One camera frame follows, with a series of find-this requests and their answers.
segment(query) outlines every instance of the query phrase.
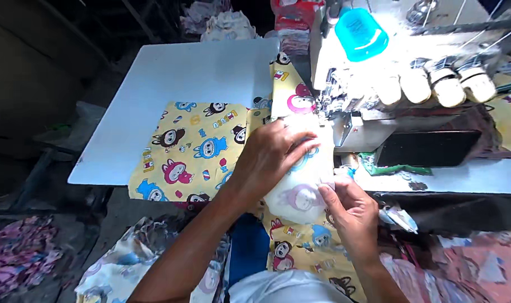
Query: green fabric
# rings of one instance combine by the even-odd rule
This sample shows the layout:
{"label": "green fabric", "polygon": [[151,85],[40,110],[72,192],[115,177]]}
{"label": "green fabric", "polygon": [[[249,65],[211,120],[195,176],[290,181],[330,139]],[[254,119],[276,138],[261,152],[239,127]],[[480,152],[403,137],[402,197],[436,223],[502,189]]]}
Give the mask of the green fabric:
{"label": "green fabric", "polygon": [[375,153],[359,153],[359,155],[362,160],[362,165],[371,176],[390,175],[401,170],[419,175],[433,175],[431,168],[428,167],[414,167],[410,165],[379,167],[375,165]]}

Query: purple fabric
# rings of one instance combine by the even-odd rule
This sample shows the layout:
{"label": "purple fabric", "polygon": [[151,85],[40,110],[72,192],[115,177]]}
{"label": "purple fabric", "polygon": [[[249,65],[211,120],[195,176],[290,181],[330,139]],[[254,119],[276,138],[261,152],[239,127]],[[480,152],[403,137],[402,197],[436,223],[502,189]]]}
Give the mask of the purple fabric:
{"label": "purple fabric", "polygon": [[31,217],[0,230],[0,299],[18,286],[38,285],[63,255],[52,242],[50,217]]}

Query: person's right hand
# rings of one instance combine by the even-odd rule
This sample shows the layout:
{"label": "person's right hand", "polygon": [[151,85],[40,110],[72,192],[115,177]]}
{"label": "person's right hand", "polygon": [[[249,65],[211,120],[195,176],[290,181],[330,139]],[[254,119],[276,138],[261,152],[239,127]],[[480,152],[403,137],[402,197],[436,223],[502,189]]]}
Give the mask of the person's right hand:
{"label": "person's right hand", "polygon": [[379,260],[377,252],[377,202],[348,176],[336,176],[333,190],[326,184],[319,192],[333,216],[334,226],[353,262]]}

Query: blue fabric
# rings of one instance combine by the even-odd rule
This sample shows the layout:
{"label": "blue fabric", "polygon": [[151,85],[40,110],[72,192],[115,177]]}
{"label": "blue fabric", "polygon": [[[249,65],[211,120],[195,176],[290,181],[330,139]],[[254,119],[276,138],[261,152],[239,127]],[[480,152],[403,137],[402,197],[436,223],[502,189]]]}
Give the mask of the blue fabric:
{"label": "blue fabric", "polygon": [[263,224],[252,214],[244,214],[237,220],[231,231],[229,287],[266,270],[269,243]]}

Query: pink cartoon character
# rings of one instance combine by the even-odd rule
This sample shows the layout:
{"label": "pink cartoon character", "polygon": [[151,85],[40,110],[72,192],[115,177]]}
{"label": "pink cartoon character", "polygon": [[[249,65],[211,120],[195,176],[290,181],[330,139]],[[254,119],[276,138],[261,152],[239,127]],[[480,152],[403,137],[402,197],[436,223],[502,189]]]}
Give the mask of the pink cartoon character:
{"label": "pink cartoon character", "polygon": [[287,99],[287,107],[298,114],[307,114],[314,111],[315,100],[306,84],[300,83],[296,86],[295,94]]}
{"label": "pink cartoon character", "polygon": [[273,239],[272,231],[275,229],[279,229],[280,227],[284,227],[282,220],[280,220],[279,218],[276,218],[276,220],[271,220],[271,229],[268,231],[268,234],[271,236],[271,240]]}
{"label": "pink cartoon character", "polygon": [[174,162],[172,159],[168,159],[166,164],[162,165],[164,180],[169,184],[174,184],[177,181],[185,184],[192,182],[194,175],[187,173],[186,168],[187,165],[183,162]]}
{"label": "pink cartoon character", "polygon": [[289,252],[293,248],[291,243],[287,241],[274,242],[274,260],[272,262],[272,269],[274,271],[286,271],[294,268],[295,260]]}
{"label": "pink cartoon character", "polygon": [[285,204],[289,204],[299,211],[308,211],[312,207],[325,206],[323,197],[317,187],[310,184],[299,184],[282,192],[280,196]]}
{"label": "pink cartoon character", "polygon": [[198,287],[205,294],[216,292],[216,287],[220,282],[220,273],[215,269],[207,267],[203,278],[199,281]]}

